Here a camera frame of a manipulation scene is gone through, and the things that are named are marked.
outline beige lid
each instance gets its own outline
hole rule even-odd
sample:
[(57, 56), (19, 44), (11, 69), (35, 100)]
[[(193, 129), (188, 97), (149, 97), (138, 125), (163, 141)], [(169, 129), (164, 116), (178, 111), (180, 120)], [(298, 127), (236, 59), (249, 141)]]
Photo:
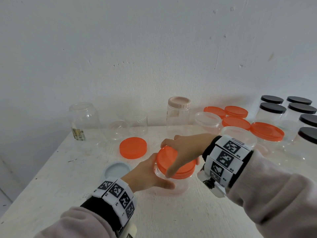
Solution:
[(171, 97), (168, 99), (168, 105), (176, 109), (188, 109), (191, 107), (191, 100), (185, 97)]

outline white table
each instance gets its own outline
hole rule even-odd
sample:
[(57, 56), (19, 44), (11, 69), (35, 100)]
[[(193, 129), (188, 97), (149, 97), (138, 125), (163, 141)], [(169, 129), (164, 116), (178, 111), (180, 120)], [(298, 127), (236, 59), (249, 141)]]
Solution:
[[(119, 154), (119, 143), (109, 142), (102, 154), (88, 154), (74, 147), (70, 133), (30, 184), (0, 219), (1, 238), (28, 238), (53, 224), (71, 206), (80, 206), (98, 185), (107, 164), (128, 162), (133, 168), (166, 137), (165, 127), (149, 127), (144, 139), (148, 153), (137, 160)], [(198, 179), (196, 167), (191, 186), (179, 197), (151, 191), (137, 192), (138, 207), (131, 221), (137, 238), (262, 237), (243, 209), (228, 198), (216, 198)]]

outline black plastic lid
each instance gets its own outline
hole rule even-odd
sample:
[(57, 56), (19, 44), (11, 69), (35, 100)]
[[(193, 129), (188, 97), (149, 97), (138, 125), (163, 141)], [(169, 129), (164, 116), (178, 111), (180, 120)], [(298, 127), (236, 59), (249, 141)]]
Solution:
[(313, 106), (309, 106), (302, 103), (290, 103), (288, 105), (288, 108), (303, 114), (315, 114), (317, 112), (317, 109)]
[(271, 95), (263, 95), (261, 97), (261, 100), (267, 103), (275, 103), (275, 104), (282, 104), (284, 99), (276, 97), (276, 96), (271, 96)]
[(317, 128), (302, 127), (299, 129), (298, 135), (304, 140), (317, 144)]
[(275, 114), (283, 114), (286, 112), (285, 107), (278, 105), (278, 104), (275, 104), (275, 103), (265, 103), (265, 102), (261, 103), (260, 109), (263, 109), (267, 112), (275, 113)]
[(299, 117), (299, 120), (305, 124), (308, 124), (313, 127), (317, 127), (317, 115), (313, 114), (302, 114)]
[(287, 101), (289, 101), (291, 103), (302, 103), (302, 104), (307, 104), (307, 105), (312, 104), (312, 101), (310, 99), (296, 97), (296, 96), (288, 96)]

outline orange plastic lid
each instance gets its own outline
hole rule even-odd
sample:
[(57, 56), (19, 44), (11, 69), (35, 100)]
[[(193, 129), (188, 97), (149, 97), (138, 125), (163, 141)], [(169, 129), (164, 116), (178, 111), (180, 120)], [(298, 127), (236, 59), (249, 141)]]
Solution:
[(248, 111), (244, 108), (238, 106), (227, 106), (224, 108), (228, 116), (237, 117), (237, 118), (246, 118), (248, 116)]
[(132, 137), (125, 139), (119, 146), (120, 154), (126, 159), (137, 159), (145, 155), (147, 144), (144, 139)]
[(224, 119), (226, 117), (226, 111), (224, 111), (222, 108), (209, 106), (204, 108), (204, 112), (209, 112), (218, 115), (221, 119)]
[[(157, 155), (156, 163), (160, 172), (164, 175), (168, 168), (174, 163), (177, 157), (177, 151), (169, 146), (163, 147)], [(176, 172), (176, 174), (172, 177), (173, 179), (181, 180), (190, 177), (194, 171), (196, 166), (196, 159), (185, 164)]]
[(255, 136), (268, 141), (278, 142), (284, 138), (283, 130), (268, 123), (255, 122), (251, 125), (250, 131)]
[(250, 130), (251, 128), (251, 124), (245, 120), (245, 119), (241, 119), (241, 118), (236, 118), (236, 117), (225, 117), (222, 120), (222, 126), (227, 127), (227, 126), (234, 126), (234, 127), (239, 127), (239, 128), (243, 128), (246, 130)]

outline person's right hand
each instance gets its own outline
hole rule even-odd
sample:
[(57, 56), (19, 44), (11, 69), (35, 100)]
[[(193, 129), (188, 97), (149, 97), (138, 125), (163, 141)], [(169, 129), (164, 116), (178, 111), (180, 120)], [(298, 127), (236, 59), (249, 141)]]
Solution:
[(216, 136), (217, 135), (213, 134), (199, 134), (192, 136), (176, 135), (174, 140), (165, 139), (161, 143), (161, 148), (170, 146), (177, 151), (177, 158), (169, 167), (165, 176), (167, 178), (172, 177), (183, 165), (202, 155)]

